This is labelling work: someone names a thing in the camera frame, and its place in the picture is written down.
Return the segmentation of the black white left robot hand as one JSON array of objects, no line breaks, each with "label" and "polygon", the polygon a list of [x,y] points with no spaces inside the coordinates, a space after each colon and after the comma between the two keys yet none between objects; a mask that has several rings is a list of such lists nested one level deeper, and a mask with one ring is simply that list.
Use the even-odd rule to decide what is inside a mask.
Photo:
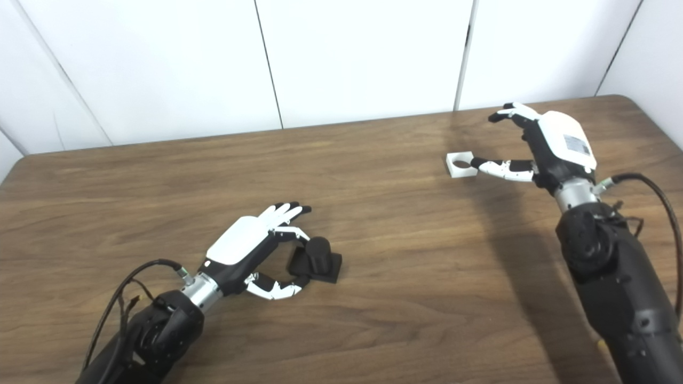
[{"label": "black white left robot hand", "polygon": [[309,284],[309,277],[279,282],[257,268],[281,243],[310,241],[302,229],[292,226],[310,211],[312,207],[298,202],[276,203],[259,215],[240,217],[208,248],[198,272],[215,282],[223,297],[244,291],[266,300],[295,296]]}]

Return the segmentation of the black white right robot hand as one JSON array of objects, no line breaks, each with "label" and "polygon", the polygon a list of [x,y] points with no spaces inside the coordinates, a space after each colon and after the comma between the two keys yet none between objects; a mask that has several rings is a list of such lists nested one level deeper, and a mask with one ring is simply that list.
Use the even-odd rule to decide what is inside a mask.
[{"label": "black white right robot hand", "polygon": [[488,117],[491,123],[505,119],[522,129],[522,141],[529,146],[532,159],[493,160],[475,156],[469,161],[472,168],[504,180],[532,182],[549,194],[573,180],[595,185],[596,159],[576,119],[558,111],[539,114],[519,102],[506,103]]}]

